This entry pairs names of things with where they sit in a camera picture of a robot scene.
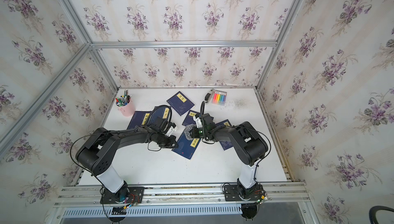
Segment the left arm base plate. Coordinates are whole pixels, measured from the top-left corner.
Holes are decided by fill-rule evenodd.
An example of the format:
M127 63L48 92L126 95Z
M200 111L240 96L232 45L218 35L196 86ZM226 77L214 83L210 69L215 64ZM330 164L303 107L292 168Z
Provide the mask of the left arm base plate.
M138 204L142 202L144 191L144 187L128 187L127 189L123 187L117 193L112 193L102 188L100 204Z

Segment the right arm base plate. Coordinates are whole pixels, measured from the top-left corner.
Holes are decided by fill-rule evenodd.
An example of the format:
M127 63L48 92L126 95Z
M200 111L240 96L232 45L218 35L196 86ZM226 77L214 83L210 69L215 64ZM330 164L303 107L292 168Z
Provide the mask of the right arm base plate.
M260 183L254 184L251 188L244 188L242 185L230 185L225 183L222 186L225 201L253 201L262 202L266 200L266 191Z

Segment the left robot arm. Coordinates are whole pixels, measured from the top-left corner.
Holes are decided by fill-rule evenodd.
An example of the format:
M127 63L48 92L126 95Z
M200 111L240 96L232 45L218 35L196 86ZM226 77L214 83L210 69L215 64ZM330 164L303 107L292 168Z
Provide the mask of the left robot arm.
M130 130L107 130L98 128L81 146L75 155L77 162L99 180L112 194L124 191L126 182L119 176L112 161L118 149L136 144L155 142L160 148L178 147L174 135L149 126L139 126Z

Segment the grey striped cleaning cloth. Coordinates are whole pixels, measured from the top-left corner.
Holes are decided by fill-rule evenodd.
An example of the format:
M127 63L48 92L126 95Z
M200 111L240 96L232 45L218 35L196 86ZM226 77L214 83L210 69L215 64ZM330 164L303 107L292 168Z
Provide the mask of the grey striped cleaning cloth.
M189 141L193 140L192 131L196 127L197 127L197 125L195 125L195 124L190 124L185 127L183 134L185 135L187 140L189 140Z

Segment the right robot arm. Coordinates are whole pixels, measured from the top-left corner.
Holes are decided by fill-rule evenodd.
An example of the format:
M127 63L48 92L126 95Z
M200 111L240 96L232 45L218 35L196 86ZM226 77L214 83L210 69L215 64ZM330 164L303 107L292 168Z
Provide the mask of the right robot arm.
M188 125L184 131L187 139L204 139L208 142L230 142L244 164L237 179L239 195L247 199L252 193L259 193L256 179L257 167L271 152L268 137L246 121L237 126L226 125Z

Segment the blue book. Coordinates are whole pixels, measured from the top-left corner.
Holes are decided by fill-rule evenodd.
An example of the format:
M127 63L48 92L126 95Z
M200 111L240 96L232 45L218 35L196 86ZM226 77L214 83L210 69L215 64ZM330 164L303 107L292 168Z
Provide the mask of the blue book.
M194 120L194 117L198 114L199 114L199 112L197 112L197 111L189 110L182 125L183 126L195 125L196 122Z
M167 103L174 109L174 111L182 116L187 113L195 104L186 97L181 91L178 91L174 96L167 100Z
M172 149L172 152L188 160L191 160L201 140L201 138L194 138L192 140L188 140L186 138L186 135L183 133L177 140L178 147Z
M230 123L230 121L228 119L226 119L224 121L216 123L216 125L217 126L228 126L228 127L230 127L231 123ZM230 148L233 148L233 145L232 145L231 141L219 141L219 143L220 143L220 145L221 145L221 147L223 148L224 151L226 151L226 150L228 150Z
M134 129L137 126L145 125L150 111L135 111L127 129Z
M149 117L149 125L154 123L157 118L170 120L170 107L166 105L155 106Z

